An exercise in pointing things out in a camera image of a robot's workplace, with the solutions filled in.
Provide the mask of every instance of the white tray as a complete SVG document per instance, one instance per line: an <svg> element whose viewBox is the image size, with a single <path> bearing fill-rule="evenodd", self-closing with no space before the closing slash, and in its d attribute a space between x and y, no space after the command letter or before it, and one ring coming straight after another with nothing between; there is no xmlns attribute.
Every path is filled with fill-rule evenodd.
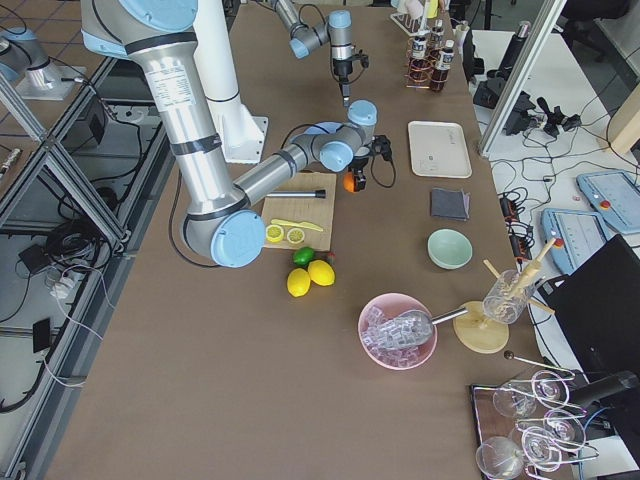
<svg viewBox="0 0 640 480"><path fill-rule="evenodd" d="M468 178L471 162L457 123L409 123L411 169L421 177Z"/></svg>

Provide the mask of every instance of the green bowl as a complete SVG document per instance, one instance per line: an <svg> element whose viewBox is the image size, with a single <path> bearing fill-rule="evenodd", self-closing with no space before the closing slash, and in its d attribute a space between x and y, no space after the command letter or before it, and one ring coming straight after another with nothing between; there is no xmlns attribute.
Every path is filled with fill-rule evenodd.
<svg viewBox="0 0 640 480"><path fill-rule="evenodd" d="M436 230L427 241L429 257L440 268L455 270L467 264L473 255L471 242L455 230Z"/></svg>

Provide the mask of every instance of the gray cloth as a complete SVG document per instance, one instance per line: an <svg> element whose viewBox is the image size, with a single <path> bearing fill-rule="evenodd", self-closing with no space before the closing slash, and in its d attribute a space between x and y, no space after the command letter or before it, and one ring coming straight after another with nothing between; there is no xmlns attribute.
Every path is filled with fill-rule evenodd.
<svg viewBox="0 0 640 480"><path fill-rule="evenodd" d="M431 216L466 221L469 219L469 194L462 190L431 190Z"/></svg>

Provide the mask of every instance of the lemon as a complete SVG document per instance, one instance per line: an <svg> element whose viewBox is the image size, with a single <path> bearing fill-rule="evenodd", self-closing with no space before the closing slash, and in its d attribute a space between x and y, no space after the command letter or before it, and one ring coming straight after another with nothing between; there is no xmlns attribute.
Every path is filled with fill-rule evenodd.
<svg viewBox="0 0 640 480"><path fill-rule="evenodd" d="M309 271L311 280L323 287L333 285L336 281L336 273L333 271L333 268L331 268L331 265L324 260L314 260L309 263L307 270Z"/></svg>
<svg viewBox="0 0 640 480"><path fill-rule="evenodd" d="M267 226L267 241L270 243L278 243L284 238L284 228L280 225Z"/></svg>
<svg viewBox="0 0 640 480"><path fill-rule="evenodd" d="M293 227L287 232L287 241L292 245L304 242L304 230L298 227Z"/></svg>
<svg viewBox="0 0 640 480"><path fill-rule="evenodd" d="M287 277L287 290L293 297L301 297L309 291L311 278L304 268L292 270Z"/></svg>

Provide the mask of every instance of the bottle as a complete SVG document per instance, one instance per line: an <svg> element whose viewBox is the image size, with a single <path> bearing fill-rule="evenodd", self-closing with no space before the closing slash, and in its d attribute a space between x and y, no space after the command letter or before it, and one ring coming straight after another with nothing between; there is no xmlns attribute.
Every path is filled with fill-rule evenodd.
<svg viewBox="0 0 640 480"><path fill-rule="evenodd" d="M444 27L442 26L442 20L436 20L434 27L431 29L431 34L429 35L429 39L427 40L427 54L431 55L431 53L436 50L439 51L442 48L442 39L444 38Z"/></svg>
<svg viewBox="0 0 640 480"><path fill-rule="evenodd" d="M440 92L444 88L444 84L449 76L451 62L453 61L453 40L447 40L444 48L440 50L440 57L436 62L436 66L431 74L431 83L429 88L434 92Z"/></svg>
<svg viewBox="0 0 640 480"><path fill-rule="evenodd" d="M411 42L411 57L409 58L409 78L415 83L426 81L426 46L427 30L420 30Z"/></svg>

